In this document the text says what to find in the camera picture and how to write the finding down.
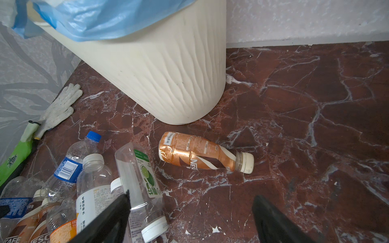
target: white work glove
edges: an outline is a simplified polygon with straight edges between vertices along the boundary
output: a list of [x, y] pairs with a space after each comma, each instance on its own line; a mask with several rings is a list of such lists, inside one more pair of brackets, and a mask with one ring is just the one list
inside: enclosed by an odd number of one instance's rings
[[69, 84], [69, 86], [63, 88], [62, 92], [40, 117], [38, 122], [41, 126], [34, 133], [35, 139], [40, 140], [47, 130], [54, 128], [73, 114], [74, 109], [71, 105], [81, 97], [82, 90], [80, 88], [79, 84]]

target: plastic bottle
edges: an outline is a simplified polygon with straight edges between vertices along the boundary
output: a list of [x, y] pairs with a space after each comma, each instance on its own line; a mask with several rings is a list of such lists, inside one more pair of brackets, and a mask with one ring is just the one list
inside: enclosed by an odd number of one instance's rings
[[44, 198], [41, 196], [41, 189], [37, 190], [33, 196], [32, 202], [27, 206], [26, 214], [19, 220], [16, 227], [4, 240], [8, 242], [27, 243], [35, 228], [38, 226], [38, 214]]
[[66, 243], [77, 234], [75, 201], [66, 198], [60, 206], [54, 206], [47, 214], [47, 231], [50, 243]]
[[77, 233], [80, 233], [112, 201], [112, 172], [101, 154], [90, 154], [82, 162], [77, 179]]
[[49, 243], [50, 242], [50, 234], [47, 230], [46, 226], [46, 218], [50, 209], [54, 206], [59, 206], [61, 203], [49, 203], [48, 199], [45, 198], [42, 201], [42, 205], [40, 211], [38, 213], [38, 226], [32, 233], [30, 240], [28, 243]]
[[129, 190], [131, 217], [142, 222], [143, 240], [150, 242], [168, 229], [163, 215], [163, 197], [151, 168], [146, 151], [139, 145], [128, 143], [115, 153], [124, 191]]
[[[124, 194], [120, 178], [116, 178], [112, 181], [111, 194], [114, 199], [117, 198], [119, 195]], [[128, 218], [127, 231], [124, 235], [123, 243], [144, 243], [141, 232], [144, 228], [144, 225], [142, 223], [142, 221], [136, 221], [130, 214]]]
[[240, 171], [251, 174], [254, 156], [237, 152], [235, 156], [226, 148], [205, 138], [177, 132], [165, 132], [159, 142], [159, 158], [167, 163], [192, 170]]
[[77, 177], [82, 171], [82, 160], [85, 156], [97, 152], [100, 138], [101, 135], [90, 131], [84, 140], [70, 146], [66, 157], [43, 186], [48, 192], [49, 202], [72, 198], [75, 195]]
[[0, 206], [8, 205], [10, 212], [0, 219], [0, 235], [4, 240], [15, 228], [19, 220], [25, 215], [29, 203], [42, 181], [31, 177], [16, 177], [9, 181], [0, 196]]

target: green bag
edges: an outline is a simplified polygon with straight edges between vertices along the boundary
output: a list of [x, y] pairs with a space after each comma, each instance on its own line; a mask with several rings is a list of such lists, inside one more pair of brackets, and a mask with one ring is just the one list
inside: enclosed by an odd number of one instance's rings
[[35, 151], [32, 135], [39, 125], [37, 122], [28, 121], [28, 125], [11, 156], [0, 165], [0, 193], [10, 180], [20, 175], [25, 166], [23, 162], [33, 150]]

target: bottle label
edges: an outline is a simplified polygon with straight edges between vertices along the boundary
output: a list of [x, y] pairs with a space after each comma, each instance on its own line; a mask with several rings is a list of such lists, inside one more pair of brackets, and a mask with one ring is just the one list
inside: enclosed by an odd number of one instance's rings
[[49, 243], [50, 235], [47, 231], [46, 220], [42, 221], [35, 229], [29, 243]]
[[10, 212], [4, 216], [9, 219], [20, 219], [26, 212], [32, 198], [1, 198], [0, 206], [8, 205]]
[[159, 142], [163, 161], [192, 170], [235, 171], [236, 157], [205, 138], [183, 133], [165, 132]]
[[42, 201], [32, 202], [28, 205], [28, 212], [20, 219], [9, 237], [4, 240], [5, 243], [27, 243], [35, 228], [38, 226], [38, 213]]
[[112, 201], [111, 185], [101, 185], [82, 193], [77, 200], [77, 233], [90, 224]]
[[128, 223], [130, 224], [130, 233], [131, 233], [131, 239], [132, 243], [144, 243], [143, 236], [142, 236], [142, 222], [134, 220], [131, 215], [128, 219]]
[[143, 178], [143, 184], [147, 189], [147, 193], [150, 198], [161, 198], [162, 193], [155, 179], [155, 175], [152, 171], [149, 157], [141, 151], [135, 150], [135, 157], [137, 158], [137, 164], [140, 170], [140, 174]]
[[76, 183], [77, 177], [82, 171], [82, 164], [65, 157], [60, 166], [55, 170], [54, 176], [60, 180]]
[[66, 224], [61, 225], [58, 229], [54, 230], [50, 235], [51, 243], [65, 243], [69, 242], [77, 235], [77, 223], [76, 219], [73, 219]]

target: white wall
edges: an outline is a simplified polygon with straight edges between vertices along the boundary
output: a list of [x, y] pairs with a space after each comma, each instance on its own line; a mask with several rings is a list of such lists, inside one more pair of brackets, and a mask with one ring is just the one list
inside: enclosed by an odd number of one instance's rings
[[370, 40], [389, 40], [389, 0], [227, 0], [228, 47]]

